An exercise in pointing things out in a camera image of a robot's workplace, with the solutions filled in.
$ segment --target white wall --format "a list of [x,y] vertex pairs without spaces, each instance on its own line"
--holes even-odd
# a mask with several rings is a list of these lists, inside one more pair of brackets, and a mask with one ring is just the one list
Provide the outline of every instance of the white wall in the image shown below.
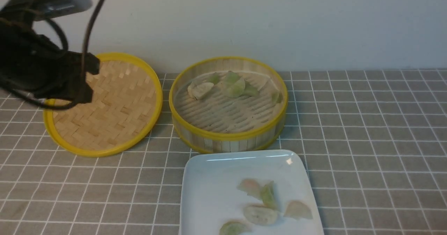
[[[73,51],[92,10],[57,19]],[[90,50],[159,72],[223,55],[282,71],[447,67],[447,0],[106,0]]]

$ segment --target black cable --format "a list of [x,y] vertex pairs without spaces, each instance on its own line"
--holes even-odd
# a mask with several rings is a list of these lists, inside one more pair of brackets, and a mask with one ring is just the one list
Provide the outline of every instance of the black cable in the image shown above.
[[[70,109],[70,108],[73,108],[74,106],[76,106],[78,104],[77,101],[79,100],[80,96],[83,94],[83,92],[85,90],[85,82],[84,82],[85,81],[85,55],[88,52],[88,42],[90,41],[90,35],[91,35],[91,31],[93,29],[93,25],[94,25],[94,23],[96,21],[96,18],[98,17],[98,14],[99,14],[99,11],[102,8],[102,5],[104,4],[104,1],[105,0],[99,0],[98,3],[96,4],[96,7],[95,7],[93,13],[91,14],[90,20],[88,21],[88,24],[87,24],[87,28],[85,30],[83,43],[82,43],[82,54],[81,54],[81,68],[80,68],[81,69],[80,70],[80,80],[81,80],[81,83],[80,83],[78,94],[77,94],[77,96],[74,98],[74,100],[72,102],[67,103],[66,105],[62,105],[62,106],[48,105],[46,103],[41,103],[38,100],[33,100],[33,99],[27,97],[26,95],[24,95],[24,94],[14,90],[14,89],[12,89],[11,87],[9,87],[9,86],[7,86],[5,84],[2,84],[1,82],[0,82],[0,87],[5,89],[6,91],[10,92],[14,96],[16,96],[18,98],[21,98],[22,100],[26,101],[27,103],[30,103],[32,105],[35,105],[35,106],[38,106],[38,107],[41,107],[41,108],[44,108],[44,109],[67,110],[67,109]],[[54,22],[53,20],[51,20],[49,18],[45,18],[45,20],[47,22],[51,21],[53,23],[53,25],[54,24],[56,25],[56,28],[59,28],[59,26],[57,26],[56,22]]]

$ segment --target yellow rim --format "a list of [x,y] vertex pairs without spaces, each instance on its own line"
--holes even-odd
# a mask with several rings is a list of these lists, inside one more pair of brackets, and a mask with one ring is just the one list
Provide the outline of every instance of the yellow rim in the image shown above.
[[[200,147],[194,146],[192,145],[189,141],[187,141],[182,134],[180,133],[180,131],[177,130],[177,128],[174,126],[175,131],[177,132],[178,136],[180,137],[180,139],[182,141],[184,141],[184,143],[186,143],[190,148],[194,149],[195,151],[201,153],[201,154],[214,154],[213,152],[209,152],[208,150],[202,149]],[[276,139],[278,139],[279,135],[281,134],[281,131],[283,130],[284,125],[281,127],[281,129],[279,130],[278,134],[276,134],[268,143],[261,145],[259,147],[254,148],[253,150],[260,150],[260,149],[265,149],[268,148],[270,145],[272,145]]]
[[174,108],[174,103],[173,103],[173,88],[174,86],[177,84],[179,78],[185,74],[187,71],[189,71],[190,69],[194,68],[197,65],[201,65],[203,63],[209,62],[209,61],[214,61],[214,60],[219,60],[219,59],[239,59],[239,60],[247,60],[250,62],[254,62],[260,66],[263,66],[264,68],[268,69],[269,71],[271,71],[278,79],[279,81],[281,81],[281,85],[283,86],[282,91],[287,91],[286,88],[286,84],[284,83],[283,79],[281,78],[281,76],[279,76],[279,74],[271,67],[269,67],[268,65],[259,62],[257,60],[252,60],[250,58],[245,58],[245,57],[215,57],[215,58],[211,58],[208,60],[203,60],[200,61],[194,65],[191,65],[190,67],[188,67],[187,69],[185,69],[183,72],[181,72],[177,78],[174,80],[174,83],[172,84],[172,87],[169,91],[169,107],[171,108],[171,112],[172,112],[172,116],[183,126],[185,127],[187,130],[189,130],[190,132],[203,136],[205,138],[209,138],[212,140],[216,140],[216,141],[239,141],[239,140],[244,140],[244,139],[249,139],[252,137],[255,137],[257,135],[259,135],[260,133],[265,132],[265,130],[269,129],[270,127],[272,127],[273,125],[277,124],[277,122],[279,121],[279,119],[281,118],[281,115],[286,111],[287,108],[287,101],[288,101],[288,93],[286,92],[284,94],[284,106],[281,109],[281,113],[278,114],[274,119],[270,120],[269,122],[267,122],[264,126],[260,127],[260,128],[256,128],[254,130],[250,130],[250,131],[246,131],[246,132],[241,132],[241,133],[214,133],[211,131],[207,131],[207,130],[202,130],[200,128],[197,128],[191,124],[189,124],[187,121],[185,121],[182,117],[180,117],[180,115],[178,114],[178,112],[175,110]]
[[[78,155],[87,156],[87,157],[104,157],[108,155],[118,154],[122,151],[125,151],[126,149],[132,147],[133,145],[137,144],[141,139],[143,139],[149,132],[152,130],[152,127],[155,125],[155,122],[158,119],[158,116],[161,113],[161,105],[163,101],[163,92],[161,90],[161,84],[158,79],[157,74],[153,69],[148,65],[144,60],[141,60],[135,56],[121,53],[121,52],[109,52],[109,53],[102,53],[97,55],[96,57],[99,58],[100,61],[109,61],[109,60],[122,60],[125,62],[132,63],[140,68],[142,68],[146,73],[150,76],[150,78],[154,81],[155,85],[155,93],[156,93],[156,102],[155,102],[155,112],[151,120],[147,123],[147,125],[141,130],[141,132],[132,140],[127,141],[121,145],[115,146],[111,149],[104,149],[104,150],[87,150],[87,149],[80,149],[78,147],[75,147],[71,144],[69,144],[67,141],[65,141],[57,132],[57,129],[53,122],[53,111],[51,110],[44,110],[43,111],[43,121],[45,122],[46,130],[48,131],[51,138],[59,144],[64,149]],[[46,100],[47,104],[54,105],[55,100]]]

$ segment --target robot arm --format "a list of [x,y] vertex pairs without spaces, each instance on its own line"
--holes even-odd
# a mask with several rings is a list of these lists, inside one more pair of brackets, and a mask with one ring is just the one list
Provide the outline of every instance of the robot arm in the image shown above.
[[[77,103],[90,103],[93,91],[86,72],[99,73],[99,60],[87,52],[94,21],[104,0],[99,0],[88,23],[82,53],[68,51],[64,32],[51,18],[82,12],[91,0],[9,0],[0,10],[0,87],[28,103],[64,110]],[[45,20],[59,36],[62,49],[32,29],[34,21]],[[26,97],[58,98],[70,101],[50,106]]]

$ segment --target white plate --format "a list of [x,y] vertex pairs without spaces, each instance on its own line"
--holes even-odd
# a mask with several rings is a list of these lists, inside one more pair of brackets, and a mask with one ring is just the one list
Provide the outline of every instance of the white plate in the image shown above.
[[[290,200],[300,200],[312,210],[313,219],[297,221],[281,216],[268,227],[249,224],[242,208],[262,202],[236,189],[245,178],[274,180],[280,211],[285,211]],[[252,233],[244,235],[323,235],[315,197],[300,157],[280,149],[205,154],[190,159],[183,175],[180,234],[218,235],[220,227],[234,219],[252,228]]]

